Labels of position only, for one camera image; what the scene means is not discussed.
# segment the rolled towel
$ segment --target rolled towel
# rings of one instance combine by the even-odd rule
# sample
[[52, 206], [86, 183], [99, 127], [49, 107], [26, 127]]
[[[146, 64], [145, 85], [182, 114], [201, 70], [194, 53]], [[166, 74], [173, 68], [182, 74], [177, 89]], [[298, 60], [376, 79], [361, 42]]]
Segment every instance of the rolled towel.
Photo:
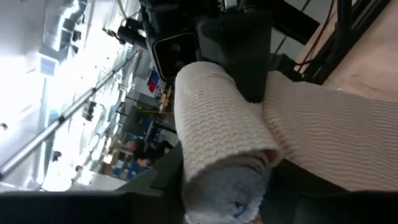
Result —
[[183, 201], [190, 223], [255, 219], [271, 168], [282, 159], [264, 126], [262, 105], [248, 103], [231, 85], [233, 79], [221, 67], [206, 62], [186, 66], [175, 81]]

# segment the wooden board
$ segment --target wooden board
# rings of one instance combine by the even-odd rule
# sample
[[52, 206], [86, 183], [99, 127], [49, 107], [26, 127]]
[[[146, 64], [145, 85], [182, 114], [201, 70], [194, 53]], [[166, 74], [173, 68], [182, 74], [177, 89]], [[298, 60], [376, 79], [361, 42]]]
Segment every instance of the wooden board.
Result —
[[[335, 21], [334, 13], [316, 52], [333, 32]], [[398, 1], [391, 1], [324, 85], [369, 98], [398, 100], [397, 21]], [[318, 32], [308, 42], [298, 62], [307, 54]]]

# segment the person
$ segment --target person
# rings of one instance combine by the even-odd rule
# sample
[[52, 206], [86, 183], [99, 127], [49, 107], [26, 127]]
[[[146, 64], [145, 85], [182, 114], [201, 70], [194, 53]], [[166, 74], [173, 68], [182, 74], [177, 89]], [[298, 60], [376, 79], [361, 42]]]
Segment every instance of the person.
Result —
[[170, 150], [173, 148], [173, 145], [166, 140], [161, 142], [152, 142], [150, 143], [150, 147], [146, 150], [144, 150], [145, 142], [141, 139], [129, 141], [127, 145], [131, 147], [134, 152], [134, 157], [137, 163], [140, 165], [142, 164], [142, 166], [149, 166], [155, 163], [167, 153], [166, 149]]

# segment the cream knit blanket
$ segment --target cream knit blanket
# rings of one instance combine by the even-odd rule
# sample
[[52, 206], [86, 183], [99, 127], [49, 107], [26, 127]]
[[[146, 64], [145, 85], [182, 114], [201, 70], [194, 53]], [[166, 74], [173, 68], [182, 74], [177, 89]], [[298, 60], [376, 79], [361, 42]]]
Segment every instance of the cream knit blanket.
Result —
[[398, 189], [395, 102], [270, 72], [264, 104], [252, 105], [221, 67], [198, 62], [177, 75], [175, 121], [183, 199], [197, 224], [252, 220], [269, 169], [283, 156], [348, 190]]

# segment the air duct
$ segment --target air duct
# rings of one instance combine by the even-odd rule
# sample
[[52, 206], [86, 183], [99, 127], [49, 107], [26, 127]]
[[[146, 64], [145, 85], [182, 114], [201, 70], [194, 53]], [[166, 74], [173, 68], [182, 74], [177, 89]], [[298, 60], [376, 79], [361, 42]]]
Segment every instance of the air duct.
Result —
[[62, 6], [46, 7], [38, 71], [54, 76], [58, 66], [66, 61], [76, 24], [82, 18], [87, 4], [88, 0], [66, 0]]

